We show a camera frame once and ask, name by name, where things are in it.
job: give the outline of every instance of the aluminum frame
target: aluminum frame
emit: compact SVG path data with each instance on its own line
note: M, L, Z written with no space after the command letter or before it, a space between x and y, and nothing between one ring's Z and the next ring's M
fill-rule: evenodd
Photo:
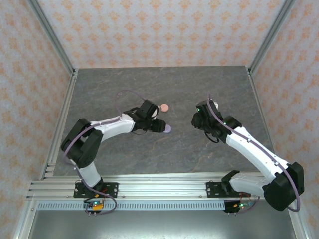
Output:
M71 99L72 99L72 94L73 94L73 90L75 87L75 82L76 82L76 78L78 75L78 71L79 69L75 69L74 73L71 74L70 76L70 80L69 80L69 85L68 88L66 90L65 96L64 96L64 101L63 101L63 105L61 106L60 109L60 113L59 113L59 119L55 128L55 133L52 139L52 143L51 143L51 147L50 150L48 152L48 156L46 158L46 161L42 167L41 170L41 174L39 179L43 180L43 178L45 177L45 174L47 173L47 167L50 165L55 165L55 162L57 160L57 155L59 152L59 145L62 141L62 136L63 136L63 130L64 130L64 126L65 126L65 122L66 122L66 118L68 116L68 111L69 111L69 107L70 107L70 103L71 103Z
M207 198L205 183L212 180L221 181L227 172L213 173L174 173L174 174L142 174L142 175L109 175L103 176L106 182L119 182L117 201L220 201L226 198ZM247 172L252 176L262 176L260 172ZM44 180L32 181L22 216L18 223L15 239L28 238L39 202L60 201L76 202L83 199L73 198L77 176L49 176ZM305 212L290 213L297 239L311 239L306 223Z
M270 47L272 41L276 37L277 32L279 31L280 27L284 23L286 17L288 16L288 14L290 12L290 9L292 8L292 6L294 5L295 2L296 2L296 0L286 0L284 2L284 4L283 4L282 8L280 9L274 23L270 27L263 43L261 44L256 56L254 57L254 60L251 64L251 66L249 67L249 72L251 75L253 75L254 72L256 71L256 69L258 68L259 63L264 58L268 48Z
M116 211L220 211L225 210L223 200L160 200L138 201L117 200ZM108 211L114 207L112 200L106 200L102 211ZM82 201L39 201L37 211L83 211L86 204Z
M54 46L57 54L61 58L65 68L72 74L74 72L74 68L70 59L68 58L67 54L65 53L58 37L56 36L50 22L48 21L47 17L45 16L41 5L39 4L38 0L27 0L29 2L30 7L33 9L34 14L37 16L39 22L41 23L44 31L46 32L47 36L49 37L52 45Z
M256 102L257 102L257 106L258 106L258 109L259 109L259 112L260 112L260 115L261 115L261 119L263 120L264 127L265 127L265 130L266 130L266 134L267 134L267 137L269 139L269 143L271 145L272 151L274 151L273 142L271 140L271 137L270 137L270 134L269 134L269 130L268 130L268 127L267 127L267 124L266 124L265 116L264 116L264 113L263 113L263 109L261 107L261 104L260 104L260 101L259 101L259 98L258 98L258 95L257 95L257 91L256 91L256 87L255 87L253 76L251 74L249 74L248 70L247 70L247 72L248 72L248 78L249 78L249 81L250 81L250 85L251 85L251 87L253 89L254 96L255 96L255 99L256 99Z

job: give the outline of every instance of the black mounting bracket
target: black mounting bracket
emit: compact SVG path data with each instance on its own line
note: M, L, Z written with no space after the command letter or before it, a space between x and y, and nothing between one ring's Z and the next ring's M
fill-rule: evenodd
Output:
M105 191L106 194L113 198L118 197L119 183L103 183L101 191ZM93 198L96 193L89 190L82 182L75 183L74 198Z
M222 182L207 182L206 193L208 198L239 198L240 193L234 190L226 192L222 188Z

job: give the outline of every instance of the purple object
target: purple object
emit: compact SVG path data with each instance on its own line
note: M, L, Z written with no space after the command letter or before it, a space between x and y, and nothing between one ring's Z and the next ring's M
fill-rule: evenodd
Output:
M171 127L167 124L165 126L165 131L163 133L169 133L171 131Z

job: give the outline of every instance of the gray marble surface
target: gray marble surface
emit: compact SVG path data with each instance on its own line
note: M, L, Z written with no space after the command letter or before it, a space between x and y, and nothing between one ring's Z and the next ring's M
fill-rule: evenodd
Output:
M115 94L122 89L141 93L160 105L169 105L159 119L171 125L169 134L122 134L104 141L95 163L101 174L147 174L257 171L226 144L208 141L192 127L195 105L210 91L224 117L231 115L271 150L266 130L244 66L81 69L75 84L63 139L80 118L105 120L118 115ZM121 111L143 101L132 93L118 98ZM54 175L75 175L59 153Z

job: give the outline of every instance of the pink round object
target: pink round object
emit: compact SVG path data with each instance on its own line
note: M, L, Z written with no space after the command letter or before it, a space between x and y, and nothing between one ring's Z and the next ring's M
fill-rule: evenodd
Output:
M161 110L162 112L167 112L168 109L169 109L169 106L168 106L167 104L162 104L162 105L160 106L160 110Z

